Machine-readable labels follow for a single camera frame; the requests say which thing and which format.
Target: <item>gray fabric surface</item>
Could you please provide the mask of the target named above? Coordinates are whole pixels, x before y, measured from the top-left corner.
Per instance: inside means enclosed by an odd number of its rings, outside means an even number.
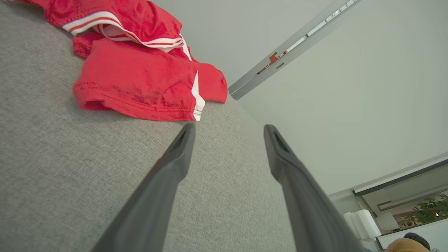
[[[0,251],[89,251],[185,122],[80,110],[71,35],[0,6]],[[164,251],[293,251],[261,126],[232,99],[196,126]]]

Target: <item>folded fabric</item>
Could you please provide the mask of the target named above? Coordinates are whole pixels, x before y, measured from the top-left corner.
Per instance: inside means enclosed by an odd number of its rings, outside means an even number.
[[[169,53],[90,33],[73,39],[86,58],[73,93],[82,109],[116,110],[155,121],[199,121],[205,101],[224,103],[227,83],[184,43]]]
[[[169,51],[181,48],[182,24],[145,0],[28,0],[45,10],[45,18],[74,36],[92,28],[116,41],[130,40]]]

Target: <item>person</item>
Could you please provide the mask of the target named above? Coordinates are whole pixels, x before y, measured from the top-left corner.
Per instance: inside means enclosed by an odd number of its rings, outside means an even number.
[[[403,238],[396,239],[384,252],[428,252],[429,243],[418,234],[407,233]]]

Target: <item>white wall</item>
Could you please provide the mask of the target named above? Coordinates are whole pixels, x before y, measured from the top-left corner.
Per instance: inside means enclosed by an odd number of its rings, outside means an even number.
[[[327,194],[448,151],[448,1],[368,0],[239,100]]]
[[[390,235],[383,235],[378,237],[378,240],[381,243],[381,246],[386,249],[393,241],[398,238],[402,238],[405,234],[411,232],[425,238],[431,249],[438,248],[441,252],[446,252],[448,251],[448,239],[446,238],[447,230],[448,219],[444,219],[423,226],[406,229]]]
[[[334,0],[153,0],[182,24],[193,56],[224,73],[228,85]]]

